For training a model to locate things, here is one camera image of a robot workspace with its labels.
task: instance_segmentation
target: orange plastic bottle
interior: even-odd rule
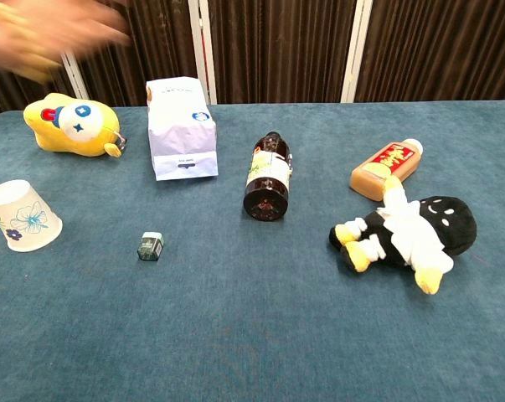
[[[391,142],[351,173],[349,186],[374,201],[383,199],[384,180],[394,174],[405,180],[420,164],[423,147],[413,138]]]

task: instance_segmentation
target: stuffed animal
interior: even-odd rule
[[[93,100],[49,94],[27,106],[23,118],[45,151],[120,157],[126,147],[116,113]]]
[[[384,208],[365,219],[337,224],[330,242],[356,272],[377,260],[410,265],[416,284],[434,295],[453,267],[451,257],[470,248],[476,236],[476,221],[463,201],[435,196],[409,203],[400,180],[392,175],[384,182]]]

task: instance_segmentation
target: bottle label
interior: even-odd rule
[[[385,165],[391,173],[395,172],[403,163],[414,156],[414,151],[404,147],[401,144],[395,143],[386,148],[370,163],[381,163]]]
[[[289,164],[282,155],[276,152],[261,151],[259,147],[254,150],[249,177],[246,180],[247,186],[257,178],[275,178],[284,183],[289,190],[289,177]]]

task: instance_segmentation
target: white paper bag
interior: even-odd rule
[[[216,125],[200,81],[147,82],[148,136],[157,180],[217,176]]]

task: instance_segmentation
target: small green box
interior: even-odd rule
[[[141,245],[138,246],[138,258],[144,261],[157,261],[161,255],[164,240],[158,232],[146,232],[142,235]]]

